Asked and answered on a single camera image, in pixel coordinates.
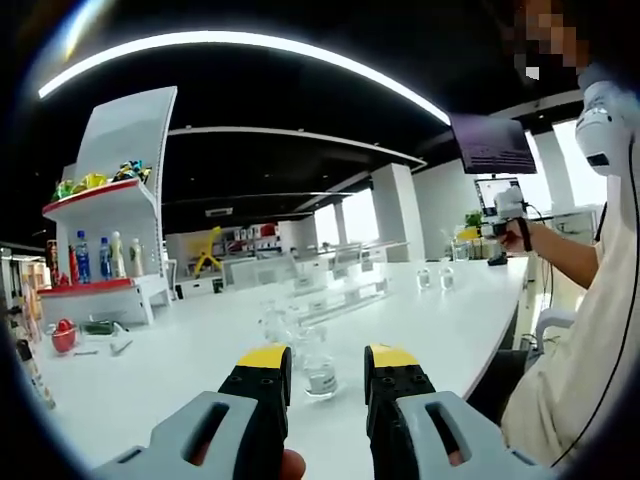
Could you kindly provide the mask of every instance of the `white table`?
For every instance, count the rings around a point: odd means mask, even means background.
[[[419,292],[418,265],[389,265],[391,295],[325,323],[340,391],[328,401],[313,400],[294,374],[288,410],[286,445],[305,457],[306,479],[373,478],[365,345],[404,347],[436,389],[463,397],[482,377],[517,306],[527,259],[493,268],[485,261],[452,265],[455,290],[449,292],[437,283]],[[59,405],[55,423],[91,467],[148,445],[158,422],[201,391],[217,390],[236,361],[264,343],[257,320],[260,300],[270,295],[260,287],[176,302],[155,325],[133,332],[121,357],[51,358],[41,347],[36,358]]]

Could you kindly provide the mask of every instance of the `window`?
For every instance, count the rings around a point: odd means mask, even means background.
[[[516,177],[522,190],[522,196],[524,200],[540,212],[551,211],[551,195],[549,194],[549,184],[547,183],[547,176],[544,173],[544,166],[540,159],[540,152],[538,151],[538,145],[536,144],[531,132],[525,132],[525,137],[531,153],[533,154],[533,160],[536,163],[536,170],[538,173],[529,175],[512,175],[509,173],[499,173],[496,178],[508,178]],[[478,179],[484,180],[491,178],[489,174],[478,175]]]
[[[378,220],[371,190],[366,189],[342,201],[347,242],[372,242],[379,238]]]
[[[576,207],[603,205],[607,201],[607,177],[593,171],[576,142],[576,122],[558,123],[553,126],[564,162],[569,173],[569,182]]]
[[[338,222],[336,222],[336,211],[333,204],[316,210],[313,218],[316,222],[318,245],[322,245],[324,242],[329,245],[339,245]]]

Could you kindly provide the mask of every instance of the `blue water bottle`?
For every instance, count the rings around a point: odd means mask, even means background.
[[[87,248],[87,242],[84,238],[84,230],[78,230],[76,260],[78,262],[78,280],[80,280],[80,283],[91,283],[91,269],[89,268],[89,249]]]
[[[105,282],[113,278],[111,272],[111,247],[107,237],[102,237],[100,242],[100,273]]]

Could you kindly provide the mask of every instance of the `black ceiling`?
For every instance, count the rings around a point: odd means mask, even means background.
[[[200,0],[116,2],[83,39],[71,63],[125,41],[198,29],[263,33],[306,42],[368,65],[445,111],[488,114],[576,88],[575,75],[546,59],[552,75],[523,82],[513,56],[481,0],[303,2]],[[33,95],[26,84],[25,94]],[[16,208],[0,240],[42,244],[41,218],[62,167],[73,163],[94,106],[176,85],[171,129],[267,127],[347,138],[411,156],[430,165],[445,156],[420,145],[447,129],[399,95],[320,61],[257,47],[173,46],[109,62],[20,110],[17,148],[3,167],[2,188]],[[234,221],[291,213],[310,196],[242,195],[324,191],[399,158],[290,136],[207,133],[170,136],[165,156],[165,231],[212,226],[204,210],[234,203]],[[311,204],[307,211],[313,210]]]

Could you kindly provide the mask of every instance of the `monitor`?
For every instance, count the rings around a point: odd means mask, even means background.
[[[493,217],[498,214],[495,203],[497,194],[509,190],[511,187],[520,188],[517,178],[489,178],[476,180],[475,184],[482,214],[485,217]]]
[[[522,124],[508,118],[451,115],[465,173],[536,173]]]

